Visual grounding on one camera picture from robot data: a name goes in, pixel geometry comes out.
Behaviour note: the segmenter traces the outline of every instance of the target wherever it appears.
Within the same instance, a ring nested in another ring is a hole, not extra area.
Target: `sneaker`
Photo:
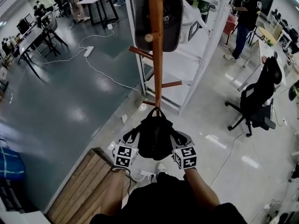
[[[85,17],[85,18],[83,18],[83,21],[87,21],[89,19],[90,19],[90,17]]]
[[[164,164],[162,162],[157,163],[157,175],[159,173],[166,173],[166,167],[164,166]]]
[[[224,55],[223,56],[225,59],[227,59],[228,61],[234,62],[236,63],[237,59],[235,59],[232,55]]]

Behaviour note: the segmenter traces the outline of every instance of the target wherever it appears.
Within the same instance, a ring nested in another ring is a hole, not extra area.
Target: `man in black shirt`
[[[185,169],[184,181],[180,181],[168,175],[164,164],[159,162],[157,182],[135,189],[123,209],[122,187],[126,170],[113,171],[100,214],[95,215],[90,224],[160,220],[176,223],[191,221],[201,224],[246,224],[233,204],[220,204],[217,195],[195,168]]]
[[[236,46],[232,55],[224,55],[224,58],[236,62],[245,46],[247,35],[255,28],[257,17],[260,14],[262,3],[259,0],[246,0],[242,7],[234,7],[233,11],[240,11]]]

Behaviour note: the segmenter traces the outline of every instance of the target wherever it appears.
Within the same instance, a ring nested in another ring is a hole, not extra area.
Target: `white cable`
[[[93,66],[91,66],[90,63],[89,63],[89,61],[88,61],[88,59],[87,59],[87,57],[85,57],[85,58],[86,58],[86,61],[87,61],[88,65],[89,65],[91,68],[93,68],[96,72],[103,74],[104,76],[106,76],[107,78],[111,79],[111,80],[112,80],[114,83],[116,83],[116,84],[119,84],[119,85],[121,85],[121,86],[123,86],[123,87],[130,88],[130,89],[132,89],[132,90],[137,91],[137,92],[140,94],[141,98],[142,98],[142,95],[141,95],[141,93],[140,93],[140,91],[139,91],[138,89],[135,89],[135,88],[133,88],[133,87],[130,87],[130,86],[127,86],[127,85],[124,85],[124,84],[121,84],[121,83],[116,82],[115,80],[113,80],[111,77],[107,76],[107,75],[106,75],[105,73],[103,73],[102,71],[98,71],[98,70],[95,69]]]

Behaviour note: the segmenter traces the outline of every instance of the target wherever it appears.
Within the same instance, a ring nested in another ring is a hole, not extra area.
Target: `extension cord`
[[[84,53],[84,57],[89,57],[94,47],[87,47],[87,51]]]
[[[150,173],[150,172],[147,172],[147,171],[143,171],[143,170],[140,171],[140,175],[146,176],[146,177],[152,177],[152,175],[153,175],[154,177],[156,177],[156,174]]]

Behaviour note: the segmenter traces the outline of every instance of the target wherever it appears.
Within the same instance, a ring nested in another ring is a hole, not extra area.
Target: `white wall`
[[[0,28],[0,42],[4,37],[11,35],[17,35],[19,30],[17,25],[22,18],[25,18],[28,14],[34,17],[34,11],[28,2],[25,2],[23,6],[6,22],[4,26]]]
[[[276,8],[281,13],[281,17],[286,19],[289,25],[293,25],[299,31],[299,11],[296,7],[289,0],[273,0],[270,11],[275,11]]]

